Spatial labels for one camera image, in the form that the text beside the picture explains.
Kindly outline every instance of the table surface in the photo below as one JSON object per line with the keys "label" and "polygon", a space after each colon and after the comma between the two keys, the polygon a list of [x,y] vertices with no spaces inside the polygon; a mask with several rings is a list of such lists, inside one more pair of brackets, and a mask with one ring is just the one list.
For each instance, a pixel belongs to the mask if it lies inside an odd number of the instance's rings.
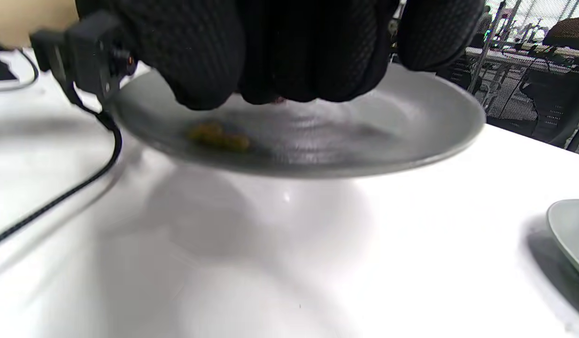
{"label": "table surface", "polygon": [[[577,154],[487,126],[428,167],[302,181],[124,140],[113,173],[0,245],[0,337],[579,337],[529,240],[579,198]],[[0,94],[0,230],[111,147],[49,76]]]}

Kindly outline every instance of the food in bowl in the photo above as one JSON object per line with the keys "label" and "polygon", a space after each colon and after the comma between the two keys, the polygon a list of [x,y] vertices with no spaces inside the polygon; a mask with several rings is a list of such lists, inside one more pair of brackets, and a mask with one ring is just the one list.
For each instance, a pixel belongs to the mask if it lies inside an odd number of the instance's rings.
{"label": "food in bowl", "polygon": [[250,139],[245,135],[225,132],[217,122],[198,124],[189,130],[188,137],[196,143],[230,152],[245,152],[250,147]]}

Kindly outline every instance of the small bowl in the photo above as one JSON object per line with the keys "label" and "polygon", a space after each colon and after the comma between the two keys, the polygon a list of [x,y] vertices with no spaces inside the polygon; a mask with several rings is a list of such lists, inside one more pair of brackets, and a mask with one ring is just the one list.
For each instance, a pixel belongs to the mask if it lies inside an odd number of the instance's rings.
{"label": "small bowl", "polygon": [[558,247],[579,272],[579,200],[564,200],[548,208],[548,224]]}

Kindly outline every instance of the gray plate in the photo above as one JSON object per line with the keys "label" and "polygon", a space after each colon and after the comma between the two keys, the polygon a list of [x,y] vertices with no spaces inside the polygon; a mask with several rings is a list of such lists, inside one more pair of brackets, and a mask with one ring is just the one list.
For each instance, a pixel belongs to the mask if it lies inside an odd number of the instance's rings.
{"label": "gray plate", "polygon": [[[156,71],[118,93],[109,109],[146,144],[183,160],[257,175],[355,177],[411,169],[469,146],[485,113],[475,98],[429,74],[392,65],[376,90],[352,102],[253,106],[240,96],[214,111],[176,103]],[[244,153],[190,141],[188,131],[216,121],[249,138]]]}

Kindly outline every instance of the chair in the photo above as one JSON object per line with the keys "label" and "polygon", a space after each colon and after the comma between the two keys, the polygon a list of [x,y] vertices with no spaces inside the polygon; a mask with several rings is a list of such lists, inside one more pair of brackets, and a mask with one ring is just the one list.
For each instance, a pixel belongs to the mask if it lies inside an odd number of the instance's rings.
{"label": "chair", "polygon": [[579,124],[579,66],[566,73],[527,69],[499,114],[487,123],[564,147]]}
{"label": "chair", "polygon": [[[471,84],[471,62],[469,61],[466,54],[461,55],[456,61],[449,64],[447,67],[441,68],[437,71],[436,76],[441,77],[459,85],[464,90],[467,90],[468,86]],[[478,81],[475,84],[473,90],[473,95],[481,89],[482,79],[478,77]]]}

